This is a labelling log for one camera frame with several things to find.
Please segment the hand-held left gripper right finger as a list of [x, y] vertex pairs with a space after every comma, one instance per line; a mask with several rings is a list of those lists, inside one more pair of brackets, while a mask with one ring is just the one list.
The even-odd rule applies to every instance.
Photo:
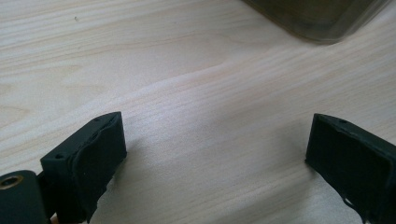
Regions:
[[336, 117], [313, 117], [305, 162], [363, 222], [396, 224], [396, 146]]

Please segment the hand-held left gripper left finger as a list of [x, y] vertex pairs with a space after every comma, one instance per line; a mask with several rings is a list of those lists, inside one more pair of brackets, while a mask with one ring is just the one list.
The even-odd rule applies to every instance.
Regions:
[[126, 156], [120, 112], [92, 119], [45, 155], [40, 162], [44, 177], [54, 186], [59, 220], [89, 221]]

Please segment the transparent brown storage box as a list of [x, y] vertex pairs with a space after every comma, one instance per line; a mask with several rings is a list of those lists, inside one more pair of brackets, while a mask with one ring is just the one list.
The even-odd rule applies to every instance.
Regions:
[[243, 0], [292, 35], [334, 44], [356, 33], [392, 0]]

